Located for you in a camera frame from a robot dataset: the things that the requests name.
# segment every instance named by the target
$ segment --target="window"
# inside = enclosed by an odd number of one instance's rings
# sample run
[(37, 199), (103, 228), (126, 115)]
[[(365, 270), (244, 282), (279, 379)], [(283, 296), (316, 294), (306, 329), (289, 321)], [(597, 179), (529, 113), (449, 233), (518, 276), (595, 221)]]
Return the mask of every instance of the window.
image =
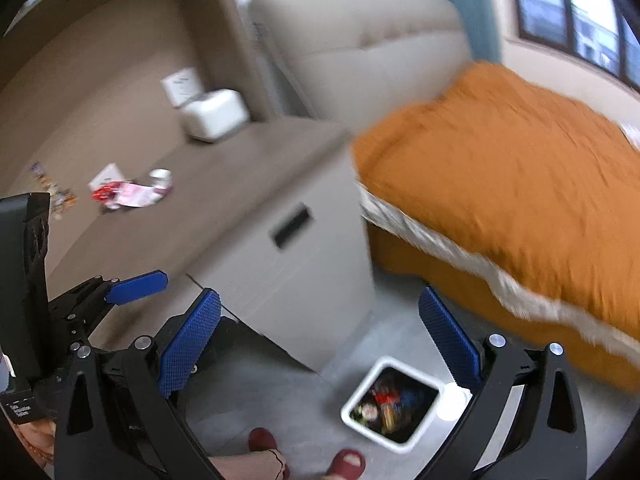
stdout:
[(613, 0), (517, 0), (520, 37), (580, 57), (640, 91), (640, 44)]

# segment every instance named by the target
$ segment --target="bed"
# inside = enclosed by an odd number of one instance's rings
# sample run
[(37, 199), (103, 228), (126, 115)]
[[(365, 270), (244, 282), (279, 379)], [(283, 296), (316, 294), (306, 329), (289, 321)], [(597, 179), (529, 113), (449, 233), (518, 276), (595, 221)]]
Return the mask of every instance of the bed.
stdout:
[(250, 12), (301, 107), (359, 134), (377, 263), (640, 391), (640, 153), (619, 127), (473, 63), (446, 0), (251, 0)]

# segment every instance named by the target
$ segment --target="mattress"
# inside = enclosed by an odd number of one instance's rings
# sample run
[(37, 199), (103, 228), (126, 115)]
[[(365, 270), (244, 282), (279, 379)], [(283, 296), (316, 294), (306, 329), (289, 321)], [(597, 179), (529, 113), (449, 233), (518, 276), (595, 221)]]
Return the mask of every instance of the mattress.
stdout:
[(613, 355), (640, 368), (640, 342), (593, 317), (582, 308), (552, 300), (520, 285), (513, 277), (481, 254), (471, 254), (447, 237), (405, 215), (397, 207), (360, 186), (362, 217), (402, 238), (413, 247), (487, 282), (492, 294), (514, 316), (527, 320), (561, 323), (576, 329), (591, 344), (600, 344)]
[(367, 221), (640, 368), (640, 153), (617, 125), (479, 63), (354, 158)]

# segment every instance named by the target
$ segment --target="white container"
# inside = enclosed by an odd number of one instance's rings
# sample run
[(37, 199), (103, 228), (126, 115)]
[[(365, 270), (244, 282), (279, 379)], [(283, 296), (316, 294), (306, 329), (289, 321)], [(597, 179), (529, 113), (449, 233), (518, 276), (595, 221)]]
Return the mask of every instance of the white container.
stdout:
[(249, 120), (244, 101), (235, 90), (217, 90), (180, 109), (182, 124), (191, 137), (215, 142)]
[(158, 168), (150, 171), (149, 176), (151, 177), (154, 191), (162, 196), (166, 195), (174, 185), (174, 178), (169, 170)]
[[(370, 430), (369, 428), (366, 428), (350, 417), (350, 413), (358, 405), (360, 399), (362, 399), (362, 397), (364, 397), (365, 394), (370, 390), (370, 388), (373, 386), (373, 383), (385, 368), (394, 368), (395, 370), (398, 370), (399, 372), (402, 372), (403, 374), (414, 378), (416, 381), (421, 382), (422, 384), (426, 384), (427, 386), (430, 386), (431, 388), (434, 388), (438, 391), (438, 395), (429, 408), (429, 411), (424, 415), (424, 418), (415, 429), (414, 434), (412, 434), (412, 436), (409, 437), (409, 440), (407, 440), (404, 444), (398, 444), (397, 442), (394, 442), (393, 440), (390, 440), (385, 436), (373, 430)], [(399, 454), (409, 453), (415, 447), (415, 445), (418, 443), (420, 438), (424, 435), (424, 432), (427, 431), (427, 428), (433, 421), (438, 406), (442, 400), (443, 394), (444, 383), (441, 380), (427, 375), (420, 370), (416, 370), (409, 365), (401, 363), (393, 357), (384, 356), (377, 360), (376, 364), (373, 365), (371, 371), (360, 383), (360, 386), (357, 387), (356, 391), (353, 393), (347, 403), (342, 407), (342, 409), (340, 410), (340, 418), (347, 426), (353, 428), (355, 431), (363, 434), (367, 438), (370, 438), (374, 442), (377, 442), (378, 444), (380, 444), (380, 446), (384, 446), (387, 449), (390, 449), (391, 451)]]

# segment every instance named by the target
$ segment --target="curtain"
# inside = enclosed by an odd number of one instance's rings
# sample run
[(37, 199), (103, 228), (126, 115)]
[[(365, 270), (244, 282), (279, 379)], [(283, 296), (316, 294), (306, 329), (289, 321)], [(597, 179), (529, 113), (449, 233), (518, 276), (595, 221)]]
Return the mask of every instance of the curtain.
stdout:
[(465, 24), (474, 59), (500, 63), (500, 35), (495, 23), (492, 0), (449, 0)]

